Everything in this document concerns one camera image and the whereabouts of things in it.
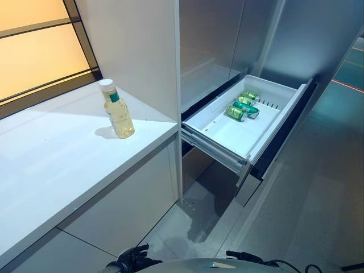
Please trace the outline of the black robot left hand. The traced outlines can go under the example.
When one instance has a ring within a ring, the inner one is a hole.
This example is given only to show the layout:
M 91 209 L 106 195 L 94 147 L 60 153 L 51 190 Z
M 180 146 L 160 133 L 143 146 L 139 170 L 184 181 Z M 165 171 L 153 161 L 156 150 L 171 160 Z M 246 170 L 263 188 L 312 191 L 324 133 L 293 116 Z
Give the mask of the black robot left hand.
M 132 247 L 121 253 L 116 261 L 106 265 L 103 272 L 138 272 L 148 267 L 146 263 L 149 244 Z

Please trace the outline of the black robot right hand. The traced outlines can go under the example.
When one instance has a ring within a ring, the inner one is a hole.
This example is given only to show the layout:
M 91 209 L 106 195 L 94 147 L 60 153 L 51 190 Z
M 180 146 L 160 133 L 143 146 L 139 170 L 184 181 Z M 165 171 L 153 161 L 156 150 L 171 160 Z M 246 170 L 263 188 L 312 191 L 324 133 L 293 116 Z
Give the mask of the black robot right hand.
M 247 262 L 268 265 L 268 262 L 264 261 L 261 257 L 256 256 L 254 254 L 246 253 L 246 252 L 237 252 L 237 251 L 226 250 L 226 256 L 233 257 L 238 260 L 244 260 Z

